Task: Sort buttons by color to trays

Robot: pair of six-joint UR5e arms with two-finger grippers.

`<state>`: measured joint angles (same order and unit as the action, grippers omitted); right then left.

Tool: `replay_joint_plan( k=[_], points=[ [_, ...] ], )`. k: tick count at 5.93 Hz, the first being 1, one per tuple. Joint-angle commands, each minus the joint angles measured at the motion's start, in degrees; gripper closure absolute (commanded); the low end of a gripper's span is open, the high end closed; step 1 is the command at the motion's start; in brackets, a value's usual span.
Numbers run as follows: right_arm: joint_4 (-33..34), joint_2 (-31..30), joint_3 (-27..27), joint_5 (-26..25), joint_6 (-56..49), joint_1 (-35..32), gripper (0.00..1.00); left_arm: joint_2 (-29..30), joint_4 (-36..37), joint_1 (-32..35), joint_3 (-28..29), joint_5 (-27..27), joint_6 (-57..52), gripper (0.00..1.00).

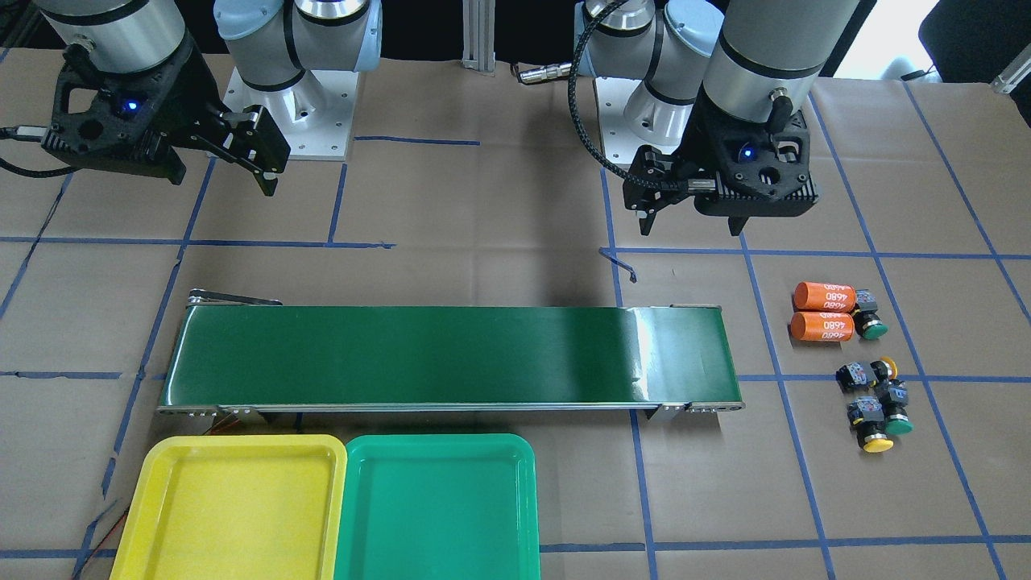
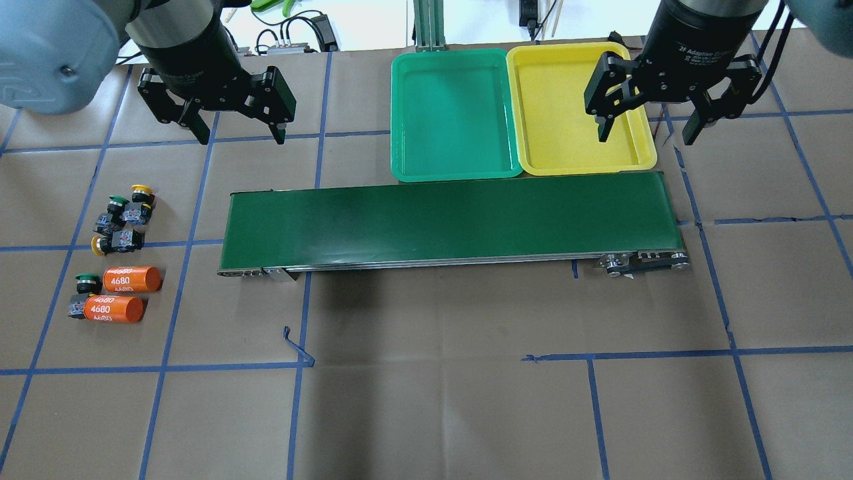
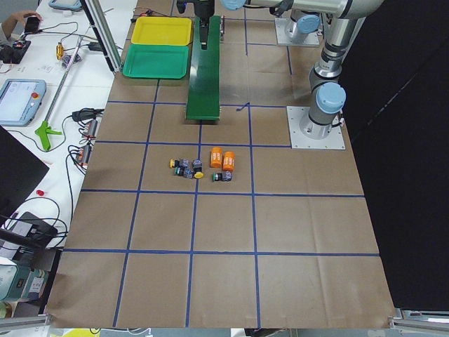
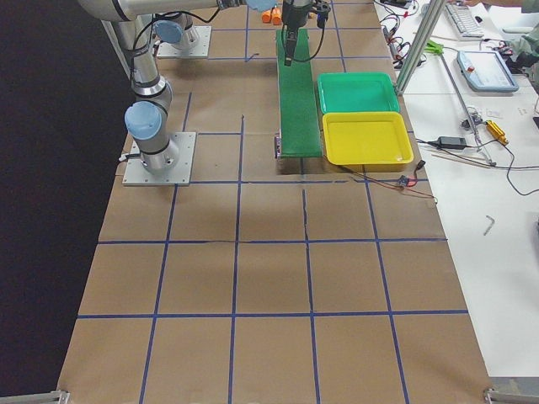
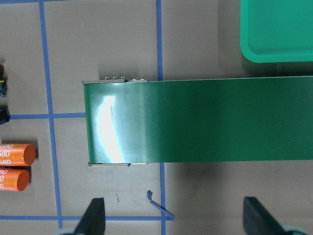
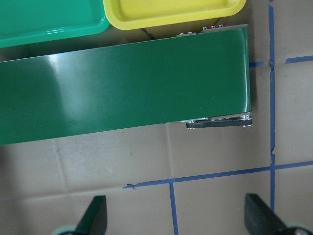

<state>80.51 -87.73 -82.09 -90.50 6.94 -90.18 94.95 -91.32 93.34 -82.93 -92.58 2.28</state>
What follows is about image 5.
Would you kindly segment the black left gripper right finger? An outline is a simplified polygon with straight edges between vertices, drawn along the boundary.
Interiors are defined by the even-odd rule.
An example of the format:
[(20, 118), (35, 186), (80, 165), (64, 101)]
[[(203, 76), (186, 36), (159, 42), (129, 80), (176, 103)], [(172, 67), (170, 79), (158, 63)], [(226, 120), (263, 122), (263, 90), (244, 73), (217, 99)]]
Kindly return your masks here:
[(282, 235), (283, 227), (256, 197), (244, 198), (244, 231), (246, 235)]

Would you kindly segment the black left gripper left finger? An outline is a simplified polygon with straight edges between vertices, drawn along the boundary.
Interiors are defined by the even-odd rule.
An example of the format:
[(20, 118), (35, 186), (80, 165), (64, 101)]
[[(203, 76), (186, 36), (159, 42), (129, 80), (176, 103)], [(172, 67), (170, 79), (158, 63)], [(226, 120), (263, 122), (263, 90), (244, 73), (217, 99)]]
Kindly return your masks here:
[(104, 198), (93, 198), (74, 230), (75, 235), (103, 235), (105, 233)]

